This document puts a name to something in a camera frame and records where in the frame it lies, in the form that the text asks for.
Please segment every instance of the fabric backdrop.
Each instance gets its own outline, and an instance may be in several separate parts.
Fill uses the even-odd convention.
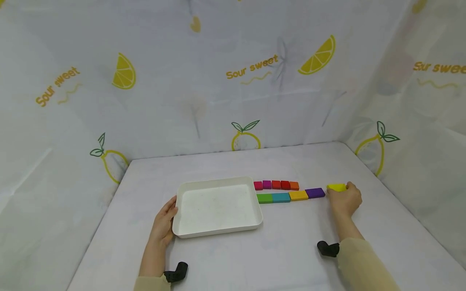
[[[0,0],[0,290],[65,290],[132,159],[334,140],[465,266],[465,13]]]

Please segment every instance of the yellow block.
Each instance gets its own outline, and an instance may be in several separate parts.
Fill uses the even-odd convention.
[[[308,200],[308,194],[306,191],[292,191],[289,192],[291,201],[299,201],[299,200]]]
[[[346,185],[345,184],[329,184],[327,185],[328,188],[333,189],[337,192],[343,192],[346,191]]]

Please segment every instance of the teal block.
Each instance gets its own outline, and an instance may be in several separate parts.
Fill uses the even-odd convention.
[[[291,198],[288,193],[272,193],[272,199],[274,203],[290,202]]]
[[[272,194],[257,194],[259,204],[273,203]]]

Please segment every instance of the lemon print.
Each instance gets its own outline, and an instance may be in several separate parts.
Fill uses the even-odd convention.
[[[419,0],[416,4],[412,6],[412,13],[418,14],[419,12],[424,9],[425,5],[427,4],[427,0]]]
[[[330,35],[329,39],[327,39],[320,49],[318,49],[315,54],[304,63],[298,72],[303,75],[310,75],[325,67],[333,57],[335,45],[335,37]]]
[[[355,151],[361,161],[374,173],[376,176],[382,172],[384,167],[384,141],[396,142],[400,139],[394,135],[385,133],[385,125],[381,121],[377,121],[377,134],[374,137],[368,138],[359,144]]]
[[[104,152],[103,144],[105,142],[105,133],[99,137],[99,149],[90,151],[91,156],[100,157],[102,159],[105,171],[113,182],[119,184],[123,178],[126,169],[128,168],[128,160],[122,153],[116,150],[107,150]]]
[[[238,131],[238,133],[232,139],[232,150],[241,150],[245,149],[248,145],[254,144],[254,149],[260,149],[260,140],[253,135],[252,133],[245,132],[249,131],[259,123],[260,120],[251,122],[242,128],[238,123],[232,122],[233,127]]]
[[[194,32],[201,32],[201,21],[199,17],[193,16],[192,23],[189,25]]]
[[[123,90],[128,90],[133,88],[135,83],[136,71],[133,65],[122,53],[119,53],[112,85]]]

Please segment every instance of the blue block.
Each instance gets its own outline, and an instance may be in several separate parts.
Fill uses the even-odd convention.
[[[290,195],[288,193],[272,193],[273,203],[290,202]]]

